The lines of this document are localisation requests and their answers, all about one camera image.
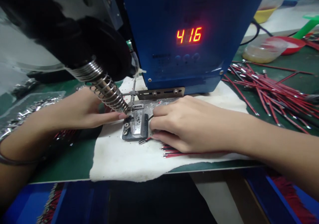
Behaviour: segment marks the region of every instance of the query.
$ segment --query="white cloth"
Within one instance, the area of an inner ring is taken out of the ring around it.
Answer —
[[[132,90],[133,79],[125,79],[120,87],[123,93]],[[140,76],[136,81],[136,90],[145,90],[145,84]],[[223,82],[208,95],[198,95],[196,98],[214,104],[221,108],[247,113],[246,103],[238,98],[236,93]],[[222,162],[234,159],[248,159],[239,154],[200,154],[185,155],[173,158],[163,158],[162,144],[151,140],[143,145],[138,142],[127,142],[121,139],[123,121],[106,124],[96,140],[93,166],[90,170],[92,181],[126,180],[142,182],[155,179],[162,174],[182,165],[199,162]]]

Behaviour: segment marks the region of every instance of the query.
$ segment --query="red led display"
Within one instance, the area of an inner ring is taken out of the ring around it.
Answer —
[[[202,31],[202,27],[178,30],[176,44],[179,46],[198,44],[201,42]]]

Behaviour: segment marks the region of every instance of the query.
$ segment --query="yellow container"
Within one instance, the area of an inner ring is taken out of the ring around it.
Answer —
[[[266,22],[269,19],[271,14],[276,9],[277,9],[277,7],[273,8],[273,9],[268,9],[268,10],[259,10],[259,11],[256,12],[254,18],[259,24],[264,23],[264,22]]]

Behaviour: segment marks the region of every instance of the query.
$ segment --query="left hand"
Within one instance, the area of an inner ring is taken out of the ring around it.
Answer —
[[[60,131],[95,128],[127,117],[117,112],[100,114],[100,103],[97,95],[85,87],[56,104],[34,112],[26,123],[45,131]]]

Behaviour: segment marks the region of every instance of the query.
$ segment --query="fingernail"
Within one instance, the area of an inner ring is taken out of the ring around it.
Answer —
[[[121,113],[120,115],[119,115],[119,119],[125,119],[125,118],[127,118],[128,116],[127,116],[127,114],[125,114],[125,113]]]

